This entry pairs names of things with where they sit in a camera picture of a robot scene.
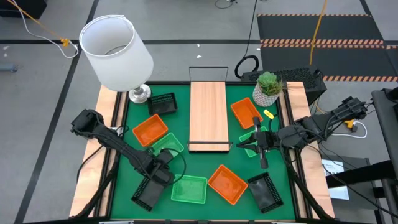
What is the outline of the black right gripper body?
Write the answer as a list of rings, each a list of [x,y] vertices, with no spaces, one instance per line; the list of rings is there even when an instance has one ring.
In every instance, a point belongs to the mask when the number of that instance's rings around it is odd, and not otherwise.
[[[266,157],[266,152],[276,147],[279,137],[277,136],[277,133],[273,133],[272,131],[261,131],[261,122],[259,117],[253,117],[253,122],[254,132],[252,134],[252,139],[257,142],[253,151],[260,157],[261,168],[267,169],[269,167],[269,163]]]

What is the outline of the wooden tray board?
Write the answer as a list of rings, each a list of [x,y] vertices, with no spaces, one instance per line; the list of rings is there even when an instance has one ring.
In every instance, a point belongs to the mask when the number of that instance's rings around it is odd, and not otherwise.
[[[190,153],[228,153],[226,80],[190,80]]]

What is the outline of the white lamp shade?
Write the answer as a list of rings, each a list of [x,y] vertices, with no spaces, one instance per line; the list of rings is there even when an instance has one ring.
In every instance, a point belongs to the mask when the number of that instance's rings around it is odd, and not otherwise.
[[[152,55],[124,15],[93,19],[82,28],[79,42],[98,80],[110,90],[133,90],[152,75]]]

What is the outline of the black floor box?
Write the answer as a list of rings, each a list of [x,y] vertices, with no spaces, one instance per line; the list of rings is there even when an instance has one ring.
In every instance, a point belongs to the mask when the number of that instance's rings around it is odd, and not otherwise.
[[[39,19],[47,7],[47,0],[15,0],[16,4],[34,19]],[[17,7],[8,0],[0,0],[1,17],[19,17],[21,14]]]

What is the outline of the wooden table side board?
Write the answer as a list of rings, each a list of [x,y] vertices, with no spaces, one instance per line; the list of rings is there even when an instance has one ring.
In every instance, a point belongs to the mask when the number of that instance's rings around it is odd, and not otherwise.
[[[303,83],[287,82],[287,92],[294,121],[311,116]],[[335,213],[326,182],[322,157],[318,152],[319,148],[316,141],[312,142],[309,147],[305,147],[301,152],[305,181],[308,190],[317,203],[327,214],[334,218]]]
[[[101,86],[95,110],[102,114],[105,125],[118,127],[122,124],[126,97],[126,93],[117,93]],[[100,148],[97,140],[90,139],[86,143],[83,158],[86,159],[91,154],[94,156],[80,171],[69,214],[71,217],[81,212],[90,201],[100,185],[102,170],[110,171],[116,152]]]

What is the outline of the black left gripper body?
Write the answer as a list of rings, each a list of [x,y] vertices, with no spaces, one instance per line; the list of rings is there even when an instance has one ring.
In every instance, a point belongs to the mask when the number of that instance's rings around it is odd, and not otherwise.
[[[171,184],[175,176],[170,171],[168,163],[173,159],[170,151],[161,151],[157,156],[150,154],[145,160],[146,176],[161,185]]]

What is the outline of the succulent in white pot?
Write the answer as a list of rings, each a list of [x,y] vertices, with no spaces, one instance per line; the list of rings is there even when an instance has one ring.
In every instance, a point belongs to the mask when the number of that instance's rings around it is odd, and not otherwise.
[[[284,84],[274,73],[264,72],[259,75],[252,97],[261,107],[272,105],[282,92]]]

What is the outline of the dark grey cabinet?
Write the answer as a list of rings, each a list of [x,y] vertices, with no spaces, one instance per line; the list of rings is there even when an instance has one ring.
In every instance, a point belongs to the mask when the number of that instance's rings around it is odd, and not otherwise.
[[[366,159],[354,157],[341,158],[337,156],[322,155],[322,159],[339,161],[343,163],[344,171],[367,166]],[[332,206],[337,219],[347,222],[374,223],[376,221],[375,208],[365,199],[348,188],[349,200],[332,199]]]

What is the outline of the white paper sheet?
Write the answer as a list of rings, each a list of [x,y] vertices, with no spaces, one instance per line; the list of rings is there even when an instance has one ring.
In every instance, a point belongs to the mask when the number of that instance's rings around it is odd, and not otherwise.
[[[324,166],[324,173],[327,177],[331,174],[338,174],[344,171],[343,163],[339,161],[322,159],[322,164]],[[333,187],[328,190],[332,199],[349,200],[347,186]]]

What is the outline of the silver lamp base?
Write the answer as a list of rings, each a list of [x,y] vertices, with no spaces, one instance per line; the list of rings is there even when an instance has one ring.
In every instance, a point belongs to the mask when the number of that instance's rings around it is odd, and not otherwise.
[[[148,98],[152,95],[150,87],[146,84],[142,84],[140,87],[129,91],[129,99],[133,103],[145,103]]]

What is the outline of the black desk frame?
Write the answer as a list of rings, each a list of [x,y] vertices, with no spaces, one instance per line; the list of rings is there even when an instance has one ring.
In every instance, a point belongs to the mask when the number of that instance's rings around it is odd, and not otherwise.
[[[380,180],[382,187],[374,189],[376,198],[385,198],[386,213],[398,224],[398,87],[371,93],[389,159],[373,165],[331,174],[326,177],[329,187],[341,187]]]

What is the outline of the orange plastic slotted basket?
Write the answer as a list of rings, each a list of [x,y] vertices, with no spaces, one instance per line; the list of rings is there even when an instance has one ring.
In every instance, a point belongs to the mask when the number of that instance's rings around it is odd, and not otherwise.
[[[231,110],[243,129],[254,126],[253,117],[258,117],[260,122],[263,121],[262,116],[248,97],[231,104]]]
[[[231,205],[236,205],[248,185],[223,164],[208,179],[208,185]]]
[[[168,130],[160,116],[155,114],[133,128],[132,132],[142,146],[150,146],[163,137]]]

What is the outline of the black hazard-striped floor mat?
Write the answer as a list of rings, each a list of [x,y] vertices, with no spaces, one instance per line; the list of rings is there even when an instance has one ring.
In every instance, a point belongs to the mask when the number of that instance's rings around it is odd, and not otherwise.
[[[327,81],[398,82],[398,46],[368,14],[258,14],[264,70],[314,66]]]

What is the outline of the green plastic slotted basket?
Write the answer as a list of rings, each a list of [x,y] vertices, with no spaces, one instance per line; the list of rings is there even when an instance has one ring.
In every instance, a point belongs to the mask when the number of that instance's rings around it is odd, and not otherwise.
[[[261,131],[268,131],[268,129],[265,126],[261,126]],[[252,136],[254,131],[251,131],[249,133],[243,134],[242,136],[239,137],[240,142],[244,141],[245,139],[247,139],[249,136]],[[252,150],[248,150],[248,149],[244,149],[246,151],[246,154],[248,155],[248,157],[254,157],[257,155],[256,152],[252,151]]]
[[[152,145],[154,154],[158,155],[161,149],[172,149],[171,155],[174,157],[178,155],[177,152],[182,152],[184,147],[173,133],[168,133]]]
[[[206,203],[207,178],[178,174],[175,177],[179,181],[173,184],[170,197],[172,201],[201,205]]]

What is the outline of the black plastic slotted basket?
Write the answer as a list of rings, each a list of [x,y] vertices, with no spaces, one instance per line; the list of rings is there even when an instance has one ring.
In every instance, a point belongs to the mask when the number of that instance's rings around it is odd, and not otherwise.
[[[151,116],[175,113],[178,109],[174,93],[152,96],[147,99],[147,105]]]
[[[145,177],[134,192],[131,200],[144,210],[151,212],[167,187],[167,184],[162,185]]]
[[[251,177],[247,182],[261,213],[267,213],[284,204],[268,172]]]

